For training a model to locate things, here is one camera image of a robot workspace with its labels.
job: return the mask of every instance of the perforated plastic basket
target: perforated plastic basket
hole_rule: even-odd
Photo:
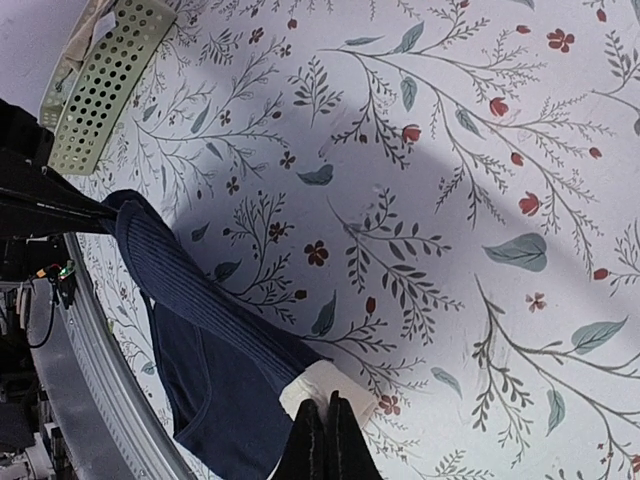
[[[78,18],[78,22],[69,36],[69,40],[78,33],[80,27],[86,23],[96,11],[97,3],[97,0],[89,0],[87,2],[82,15]],[[47,127],[51,131],[56,129],[58,120],[62,116],[64,105],[67,103],[67,98],[69,98],[69,94],[77,78],[78,75],[72,71],[71,65],[61,57],[51,76],[49,86],[47,87],[40,106],[40,124],[42,126]]]
[[[157,0],[119,0],[114,12],[116,27],[86,57],[58,119],[49,158],[58,173],[94,171],[133,87],[176,19]]]

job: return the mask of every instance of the navy blue garment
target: navy blue garment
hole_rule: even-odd
[[[166,321],[172,331],[183,328],[183,335],[192,335],[187,341],[195,345],[198,335],[203,339],[200,353],[192,343],[172,344],[175,357],[172,350],[159,355],[165,372],[161,378],[164,375],[165,387],[174,397],[172,409],[178,414],[179,426],[184,427],[179,429],[179,439],[215,473],[225,472],[226,480],[267,478],[271,473],[268,467],[275,466],[274,452],[278,457],[282,453],[289,430],[284,428],[283,409],[275,407],[274,399],[322,357],[221,293],[138,193],[115,192],[104,203],[117,211],[117,218],[102,224],[116,238],[129,274],[141,292],[156,301],[156,315],[160,314],[153,322],[156,334],[165,328],[160,322]],[[158,335],[160,345],[162,338],[167,340],[167,336]],[[158,352],[162,347],[155,343]],[[219,351],[226,352],[229,361]],[[205,364],[207,373],[201,370]],[[260,379],[250,389],[242,379],[244,368],[248,377]],[[216,400],[202,408],[208,398],[208,385],[194,386],[199,379],[212,382],[213,398],[220,392],[225,408],[219,409]],[[250,423],[249,412],[261,408],[269,418]],[[274,425],[276,429],[269,432]],[[263,443],[261,439],[270,433],[272,436]],[[266,450],[264,456],[260,449]],[[254,476],[243,476],[247,471],[243,469],[253,469]]]
[[[265,480],[293,422],[260,369],[159,303],[149,320],[175,440],[225,480]]]

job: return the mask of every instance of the white fabric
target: white fabric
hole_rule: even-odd
[[[312,399],[318,405],[320,419],[326,422],[329,400],[336,390],[342,398],[349,400],[358,425],[363,428],[373,414],[376,398],[326,360],[314,363],[287,385],[280,395],[280,403],[295,420],[300,404]]]

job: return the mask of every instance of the black cable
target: black cable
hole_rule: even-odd
[[[58,287],[55,283],[51,283],[51,314],[49,316],[49,327],[47,328],[47,334],[44,336],[40,343],[35,345],[31,345],[28,343],[29,348],[32,350],[43,347],[48,341],[49,337],[51,337],[51,332],[53,331],[53,319],[56,315],[56,305],[57,305],[57,295],[58,295]]]

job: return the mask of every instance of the green leaf print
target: green leaf print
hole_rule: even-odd
[[[298,173],[298,177],[306,185],[324,187],[333,180],[333,165],[323,165],[315,172]]]
[[[359,47],[361,45],[368,45],[373,42],[377,42],[383,37],[359,37],[351,40],[345,40],[344,44],[349,47]]]
[[[393,50],[393,53],[406,53],[411,50],[413,47],[415,47],[416,43],[418,43],[418,40],[422,36],[423,32],[424,22],[420,22],[419,24],[411,27],[409,30],[407,30],[407,33],[402,36],[400,45],[398,45],[395,50]]]
[[[530,272],[541,272],[547,266],[547,242],[537,233],[527,233],[498,245],[482,247],[497,263],[513,265]]]
[[[402,103],[404,104],[404,108],[409,112],[416,101],[418,85],[413,78],[405,77],[402,79],[402,82],[400,82],[400,90],[402,90]]]
[[[215,277],[215,281],[218,283],[222,283],[225,280],[229,279],[231,275],[233,275],[238,267],[242,263],[242,260],[238,260],[237,262],[222,262],[216,266],[213,270],[213,275]]]
[[[209,224],[205,224],[200,228],[196,228],[193,232],[191,232],[191,241],[192,242],[199,242],[200,240],[202,240],[204,238],[204,235],[207,233],[207,230],[209,229]]]
[[[153,362],[147,362],[141,370],[142,373],[146,375],[153,375],[156,373],[156,366]]]
[[[458,380],[456,380],[456,378],[453,375],[444,371],[442,368],[438,368],[438,367],[433,367],[431,369],[431,373],[433,374],[436,380],[444,383],[445,385],[449,385],[452,389],[454,389],[458,393],[460,398],[462,398],[462,388],[460,388],[460,383],[458,382]]]
[[[471,133],[475,133],[477,136],[484,140],[484,137],[480,135],[480,130],[478,130],[476,124],[473,123],[473,120],[471,120],[471,116],[469,115],[469,112],[467,110],[465,110],[464,108],[459,108],[456,111],[456,120],[458,120],[458,123],[462,125],[463,128],[469,130]]]
[[[156,111],[156,108],[158,108],[157,103],[148,107],[142,114],[142,121],[146,122],[147,120],[149,120],[151,118],[151,115],[153,115],[153,112]]]
[[[213,153],[220,160],[224,160],[222,158],[222,154],[220,153],[220,150],[218,150],[213,143],[211,143],[211,142],[207,143],[206,147],[207,147],[207,150],[209,150],[211,153]]]
[[[329,331],[331,327],[333,327],[333,322],[336,319],[336,291],[333,291],[333,298],[329,303],[327,303],[322,309],[320,309],[320,313],[318,314],[318,319],[316,323],[311,327],[311,333],[317,335],[318,337],[324,337]]]
[[[547,432],[547,436],[549,436],[564,420],[566,407],[564,398],[562,398],[562,395],[560,395],[560,392],[557,390],[549,390],[547,392],[547,398],[549,399],[549,407],[551,408],[549,412],[549,431]]]
[[[522,5],[526,5],[527,7],[529,7],[531,10],[535,10],[536,9],[536,4],[534,0],[511,0],[512,2],[516,2],[516,3],[521,3]]]
[[[209,102],[205,109],[200,112],[200,115],[198,115],[198,118],[196,118],[196,121],[193,122],[193,125],[191,126],[191,133],[196,134],[200,131],[202,125],[204,124],[204,121],[207,119],[207,115],[209,115],[210,106],[211,102]]]
[[[611,340],[624,327],[625,323],[627,323],[626,318],[618,323],[596,322],[585,325],[571,336],[571,343],[573,343],[578,355],[584,355]]]

